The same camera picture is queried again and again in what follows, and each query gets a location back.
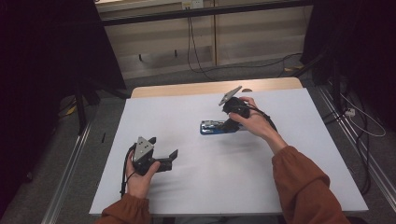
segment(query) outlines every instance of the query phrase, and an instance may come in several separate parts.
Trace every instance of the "table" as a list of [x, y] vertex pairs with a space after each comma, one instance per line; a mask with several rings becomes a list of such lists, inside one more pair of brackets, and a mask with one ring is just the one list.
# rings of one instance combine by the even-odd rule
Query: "table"
[[[237, 96], [253, 97], [272, 117], [284, 139], [330, 177], [331, 190], [344, 211], [367, 210], [308, 92], [298, 79], [282, 78], [134, 90], [125, 105], [90, 214], [100, 214], [120, 197], [120, 176], [114, 174], [121, 172], [125, 150], [138, 135], [157, 137], [155, 158], [179, 149], [174, 169], [152, 179], [148, 198], [154, 216], [281, 213], [272, 178], [272, 152], [266, 143], [248, 132], [199, 134], [201, 120], [227, 117], [218, 103], [235, 84], [252, 89], [254, 92], [239, 92]], [[263, 91], [277, 88], [281, 90]]]

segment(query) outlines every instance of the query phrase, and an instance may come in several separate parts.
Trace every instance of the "person's right hand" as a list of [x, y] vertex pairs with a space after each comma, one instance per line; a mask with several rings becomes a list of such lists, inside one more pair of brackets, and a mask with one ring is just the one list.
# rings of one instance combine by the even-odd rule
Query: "person's right hand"
[[[253, 98], [242, 96], [239, 99], [248, 102], [250, 105], [256, 106]], [[250, 116], [248, 119], [241, 117], [238, 114], [230, 113], [230, 119], [241, 123], [248, 131], [264, 139], [274, 154], [286, 147], [288, 144], [282, 139], [277, 131], [275, 131], [265, 117], [258, 111], [250, 109]]]

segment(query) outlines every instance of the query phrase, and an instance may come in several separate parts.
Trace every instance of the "hand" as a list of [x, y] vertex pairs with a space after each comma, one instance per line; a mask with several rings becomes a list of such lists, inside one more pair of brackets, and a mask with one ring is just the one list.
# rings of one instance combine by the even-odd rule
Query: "hand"
[[151, 178], [160, 168], [160, 163], [158, 161], [154, 162], [148, 169], [145, 175], [139, 175], [134, 172], [134, 166], [132, 164], [132, 157], [134, 156], [134, 150], [132, 150], [128, 155], [128, 161], [126, 163], [126, 177], [130, 176], [127, 182], [127, 193], [135, 196], [139, 199], [145, 199], [149, 193], [149, 184]]
[[[250, 105], [256, 106], [253, 98], [242, 96], [239, 97], [240, 100], [248, 102]], [[258, 111], [250, 110], [250, 117], [245, 119], [238, 114], [230, 113], [230, 119], [241, 123], [248, 131], [264, 139], [270, 148], [273, 150], [274, 154], [280, 151], [282, 148], [286, 147], [288, 144], [282, 139], [282, 137], [277, 133], [270, 125], [270, 123], [265, 119], [265, 117]]]

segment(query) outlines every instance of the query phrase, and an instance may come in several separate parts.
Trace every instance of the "orange sleeve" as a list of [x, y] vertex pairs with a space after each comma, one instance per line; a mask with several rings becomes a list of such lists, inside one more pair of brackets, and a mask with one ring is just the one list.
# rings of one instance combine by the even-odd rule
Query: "orange sleeve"
[[121, 200], [111, 204], [103, 210], [102, 217], [96, 224], [104, 223], [150, 223], [149, 200], [138, 199], [129, 194], [124, 194]]
[[272, 159], [283, 215], [288, 223], [349, 223], [329, 189], [330, 178], [294, 147]]

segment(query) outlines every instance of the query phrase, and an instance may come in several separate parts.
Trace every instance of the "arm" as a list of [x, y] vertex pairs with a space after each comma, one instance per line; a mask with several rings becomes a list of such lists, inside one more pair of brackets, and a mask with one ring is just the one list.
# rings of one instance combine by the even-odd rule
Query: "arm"
[[[256, 106], [252, 98], [240, 99]], [[230, 118], [265, 140], [274, 152], [274, 179], [288, 223], [349, 223], [329, 189], [329, 177], [306, 156], [288, 146], [263, 116], [250, 110], [248, 119], [233, 113]]]
[[138, 175], [134, 172], [132, 165], [133, 153], [133, 151], [130, 153], [126, 166], [126, 176], [131, 176], [127, 183], [127, 193], [122, 196], [121, 200], [103, 210], [96, 224], [150, 223], [149, 200], [146, 196], [149, 193], [151, 178], [157, 172], [160, 163], [154, 162], [144, 176]]

